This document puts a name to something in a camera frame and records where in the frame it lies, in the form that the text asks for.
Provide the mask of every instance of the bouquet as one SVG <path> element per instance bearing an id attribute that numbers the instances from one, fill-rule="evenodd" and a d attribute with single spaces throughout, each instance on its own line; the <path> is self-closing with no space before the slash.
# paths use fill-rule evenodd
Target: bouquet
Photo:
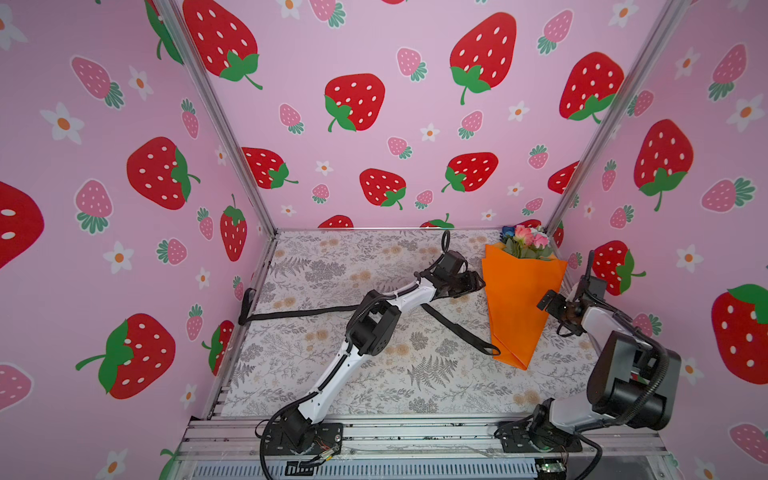
<path id="1" fill-rule="evenodd" d="M 502 243 L 505 245 L 503 250 L 517 258 L 535 258 L 539 260 L 550 260 L 552 247 L 549 246 L 550 240 L 541 227 L 515 227 L 502 228 Z"/>

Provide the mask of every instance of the white flower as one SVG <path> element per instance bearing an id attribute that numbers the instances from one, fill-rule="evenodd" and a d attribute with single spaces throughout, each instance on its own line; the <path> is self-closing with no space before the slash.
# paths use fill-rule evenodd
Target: white flower
<path id="1" fill-rule="evenodd" d="M 694 53 L 694 48 L 688 48 L 685 55 L 678 61 L 674 62 L 674 66 L 677 67 L 677 73 L 674 75 L 674 79 L 677 80 L 680 77 L 690 77 L 691 72 L 694 70 L 694 64 L 699 60 L 701 53 Z"/>
<path id="2" fill-rule="evenodd" d="M 512 185 L 511 187 L 507 187 L 507 195 L 515 195 L 516 197 L 525 190 L 523 187 L 520 186 L 520 182 Z"/>
<path id="3" fill-rule="evenodd" d="M 114 251 L 104 254 L 104 260 L 112 263 L 112 273 L 117 273 L 120 270 L 130 270 L 131 257 L 134 255 L 134 251 L 131 248 L 123 248 L 123 244 L 120 242 L 114 243 Z"/>
<path id="4" fill-rule="evenodd" d="M 190 385 L 187 384 L 187 390 L 184 391 L 184 394 L 179 399 L 180 402 L 184 404 L 184 410 L 187 409 L 187 407 L 190 405 L 190 403 L 195 401 L 194 391 L 197 390 L 197 385 Z"/>
<path id="5" fill-rule="evenodd" d="M 69 116 L 69 111 L 61 102 L 56 104 L 56 111 L 40 110 L 40 115 L 53 125 L 51 133 L 54 140 L 61 140 L 64 137 L 69 138 L 76 144 L 80 144 L 80 134 L 78 130 L 83 128 L 85 124 L 83 120 Z"/>
<path id="6" fill-rule="evenodd" d="M 437 137 L 438 133 L 440 133 L 440 130 L 435 128 L 434 124 L 429 124 L 427 125 L 427 128 L 422 128 L 422 141 L 435 141 L 435 137 Z"/>
<path id="7" fill-rule="evenodd" d="M 584 216 L 588 218 L 589 220 L 592 220 L 592 214 L 594 213 L 594 207 L 592 207 L 592 202 L 584 205 Z"/>
<path id="8" fill-rule="evenodd" d="M 195 275 L 194 279 L 197 280 L 197 285 L 200 287 L 200 290 L 202 290 L 204 286 L 210 286 L 210 272 L 207 272 L 203 267 L 200 267 L 200 273 Z"/>
<path id="9" fill-rule="evenodd" d="M 224 148 L 219 145 L 219 147 L 216 149 L 216 162 L 219 165 L 223 165 L 226 167 L 227 165 L 227 152 L 224 151 Z"/>
<path id="10" fill-rule="evenodd" d="M 131 71 L 131 79 L 128 81 L 128 84 L 131 86 L 131 88 L 139 90 L 139 96 L 141 97 L 141 100 L 146 101 L 147 95 L 152 95 L 154 93 L 152 87 L 150 87 L 147 83 L 147 72 L 136 71 L 136 69 L 130 65 L 128 65 L 128 70 Z"/>
<path id="11" fill-rule="evenodd" d="M 696 385 L 696 379 L 704 378 L 704 374 L 696 368 L 696 359 L 691 357 L 688 360 L 683 359 L 680 364 L 680 374 L 688 379 L 691 385 Z"/>
<path id="12" fill-rule="evenodd" d="M 509 118 L 507 120 L 523 121 L 523 115 L 527 114 L 530 108 L 525 106 L 525 102 L 520 100 L 517 105 L 512 105 L 509 108 Z"/>
<path id="13" fill-rule="evenodd" d="M 288 15 L 294 17 L 296 20 L 299 19 L 299 7 L 301 6 L 301 2 L 303 0 L 276 0 L 278 5 L 282 5 L 283 7 L 280 9 L 280 14 L 283 16 L 283 18 L 287 18 Z"/>
<path id="14" fill-rule="evenodd" d="M 11 13 L 11 7 L 6 4 L 0 4 L 0 25 L 4 28 L 0 29 L 0 48 L 8 50 L 11 48 L 11 40 L 26 42 L 27 38 L 24 36 L 21 30 L 13 25 L 13 14 Z"/>
<path id="15" fill-rule="evenodd" d="M 611 140 L 616 140 L 616 135 L 619 133 L 619 129 L 621 128 L 621 124 L 616 125 L 614 129 L 611 131 Z"/>
<path id="16" fill-rule="evenodd" d="M 611 21 L 608 22 L 608 26 L 619 25 L 622 28 L 627 26 L 627 20 L 630 15 L 633 15 L 637 10 L 640 10 L 640 7 L 633 5 L 633 3 L 634 0 L 625 0 L 622 3 L 615 3 L 614 16 L 611 18 Z"/>
<path id="17" fill-rule="evenodd" d="M 750 3 L 750 0 L 730 0 L 730 3 L 728 4 L 728 8 L 736 7 L 736 10 L 741 13 L 744 11 L 746 6 Z"/>
<path id="18" fill-rule="evenodd" d="M 694 457 L 696 461 L 696 476 L 703 480 L 718 480 L 717 473 L 715 472 L 715 465 L 711 462 L 704 463 L 699 457 Z"/>
<path id="19" fill-rule="evenodd" d="M 746 130 L 746 126 L 750 124 L 752 120 L 763 118 L 766 112 L 760 108 L 760 104 L 763 102 L 763 94 L 757 95 L 750 101 L 743 99 L 736 101 L 736 113 L 728 117 L 725 121 L 727 124 L 736 124 L 736 129 L 739 133 Z"/>
<path id="20" fill-rule="evenodd" d="M 685 250 L 678 248 L 677 256 L 680 258 L 677 261 L 677 266 L 680 268 L 684 266 L 691 273 L 696 269 L 696 264 L 701 263 L 704 260 L 704 257 L 696 253 L 696 247 L 694 245 L 689 245 Z"/>
<path id="21" fill-rule="evenodd" d="M 96 480 L 112 480 L 116 475 L 120 475 L 125 471 L 125 455 L 128 453 L 128 449 L 123 450 L 120 453 L 109 452 L 107 455 L 107 466 L 99 470 L 96 474 Z"/>
<path id="22" fill-rule="evenodd" d="M 333 169 L 330 166 L 330 162 L 315 162 L 317 164 L 317 168 L 315 169 L 315 172 L 320 172 L 323 174 L 324 177 L 328 176 L 328 172 L 332 172 Z"/>

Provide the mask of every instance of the floral patterned surface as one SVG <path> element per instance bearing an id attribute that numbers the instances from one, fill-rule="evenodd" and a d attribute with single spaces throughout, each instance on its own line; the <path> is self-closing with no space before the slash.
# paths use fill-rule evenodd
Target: floral patterned surface
<path id="1" fill-rule="evenodd" d="M 256 313 L 359 303 L 371 289 L 408 283 L 440 253 L 442 231 L 280 234 Z M 452 231 L 451 248 L 481 271 L 497 230 Z M 432 304 L 490 338 L 485 292 Z M 223 415 L 271 415 L 308 391 L 336 354 L 349 313 L 253 322 Z M 421 309 L 401 317 L 385 351 L 363 364 L 330 414 L 527 412 L 586 388 L 597 356 L 584 338 L 562 339 L 550 318 L 527 371 L 482 355 Z"/>

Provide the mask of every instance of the metal vent grille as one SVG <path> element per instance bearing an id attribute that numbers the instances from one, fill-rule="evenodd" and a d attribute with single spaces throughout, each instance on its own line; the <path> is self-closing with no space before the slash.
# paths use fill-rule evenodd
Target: metal vent grille
<path id="1" fill-rule="evenodd" d="M 365 478 L 366 480 L 429 480 L 444 478 L 537 478 L 532 458 L 490 459 L 392 459 L 392 460 L 332 460 L 319 467 L 313 476 L 286 474 L 285 462 L 269 462 L 274 478 Z M 193 478 L 196 480 L 261 480 L 259 462 L 198 462 Z"/>

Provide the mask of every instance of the strawberry wallpaper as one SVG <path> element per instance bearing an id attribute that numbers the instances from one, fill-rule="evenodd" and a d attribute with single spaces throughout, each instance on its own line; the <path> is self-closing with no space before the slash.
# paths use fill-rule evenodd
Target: strawberry wallpaper
<path id="1" fill-rule="evenodd" d="M 608 299 L 683 358 L 661 436 L 684 477 L 766 478 L 768 4 L 691 3 L 560 251 L 577 279 L 595 249 Z"/>
<path id="2" fill-rule="evenodd" d="M 308 229 L 545 221 L 664 4 L 177 3 L 273 222 Z"/>
<path id="3" fill-rule="evenodd" d="M 39 3 L 0 3 L 0 477 L 163 480 L 266 235 L 153 2 Z"/>

